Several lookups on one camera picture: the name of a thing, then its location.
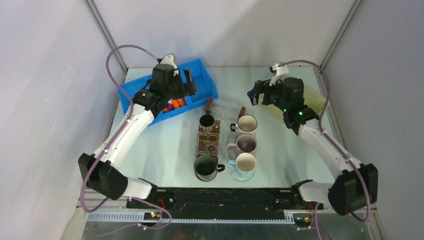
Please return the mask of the brown wooden oval tray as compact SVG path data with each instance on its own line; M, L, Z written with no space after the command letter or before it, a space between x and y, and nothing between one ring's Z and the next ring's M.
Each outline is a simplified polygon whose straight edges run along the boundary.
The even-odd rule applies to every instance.
M210 156L219 163L220 120L215 120L211 132L205 132L201 125L198 128L195 160L201 156Z

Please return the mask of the dark green mug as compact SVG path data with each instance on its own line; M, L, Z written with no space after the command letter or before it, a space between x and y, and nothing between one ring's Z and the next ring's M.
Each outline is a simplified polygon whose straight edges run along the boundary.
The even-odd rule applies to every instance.
M224 164L218 164L210 155L197 157L193 164L196 177L202 182L212 181L218 173L225 170Z

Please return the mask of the cream mug with black rim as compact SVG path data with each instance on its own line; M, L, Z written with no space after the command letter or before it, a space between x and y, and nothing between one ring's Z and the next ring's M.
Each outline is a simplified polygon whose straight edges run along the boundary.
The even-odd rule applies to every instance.
M238 135L248 134L255 136L258 127L257 119L252 115L241 116L237 123L230 124L230 130Z

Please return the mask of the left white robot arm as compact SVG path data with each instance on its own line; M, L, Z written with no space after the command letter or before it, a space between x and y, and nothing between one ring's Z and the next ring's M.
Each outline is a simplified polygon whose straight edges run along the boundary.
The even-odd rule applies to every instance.
M171 99L182 99L197 93L189 68L184 68L186 82L180 70L160 63L152 70L148 86L130 98L130 106L115 132L94 153L83 153L78 159L84 187L95 190L111 200L121 197L138 198L145 208L153 208L158 194L153 184L120 172L125 157L136 139L153 120L168 107Z

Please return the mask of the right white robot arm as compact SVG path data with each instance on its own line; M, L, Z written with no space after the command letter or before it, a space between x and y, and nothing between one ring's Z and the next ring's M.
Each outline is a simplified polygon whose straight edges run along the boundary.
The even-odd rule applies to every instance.
M370 208L378 199L378 169L353 157L328 134L321 117L305 103L304 83L288 77L273 83L257 80L247 92L252 105L272 105L282 111L285 126L308 143L334 178L334 183L304 180L292 186L291 204L304 209L310 202L330 205L341 216Z

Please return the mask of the clear holder with brown lid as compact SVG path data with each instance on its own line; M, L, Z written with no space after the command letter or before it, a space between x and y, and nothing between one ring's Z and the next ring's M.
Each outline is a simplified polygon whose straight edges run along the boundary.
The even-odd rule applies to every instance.
M246 112L246 107L233 100L209 98L205 104L206 114L218 119L237 120Z

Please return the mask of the brown metallic cup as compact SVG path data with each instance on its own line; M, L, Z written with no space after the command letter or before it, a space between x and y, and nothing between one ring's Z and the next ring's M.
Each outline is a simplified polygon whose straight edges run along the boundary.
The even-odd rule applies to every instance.
M210 134L217 131L219 125L221 124L220 120L215 120L211 114L204 114L199 119L199 127L204 133Z

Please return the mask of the clear textured two-hole holder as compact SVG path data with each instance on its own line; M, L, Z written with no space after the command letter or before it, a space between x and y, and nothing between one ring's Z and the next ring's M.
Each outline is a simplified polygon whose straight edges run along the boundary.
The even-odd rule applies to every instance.
M197 134L195 158L200 156L210 156L216 162L219 161L219 134L199 132Z

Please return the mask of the pink mug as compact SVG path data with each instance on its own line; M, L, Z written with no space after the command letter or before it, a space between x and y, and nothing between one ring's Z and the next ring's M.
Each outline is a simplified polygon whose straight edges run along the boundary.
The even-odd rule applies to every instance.
M227 144L227 149L234 153L237 158L242 153L248 153L256 156L257 153L257 140L250 134L240 135L235 142Z

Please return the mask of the light blue mug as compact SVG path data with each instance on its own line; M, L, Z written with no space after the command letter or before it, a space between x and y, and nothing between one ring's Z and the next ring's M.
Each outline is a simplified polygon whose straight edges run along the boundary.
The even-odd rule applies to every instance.
M242 176L246 176L247 173L256 170L257 160L250 153L242 153L235 160L229 159L226 164L228 168L233 168Z

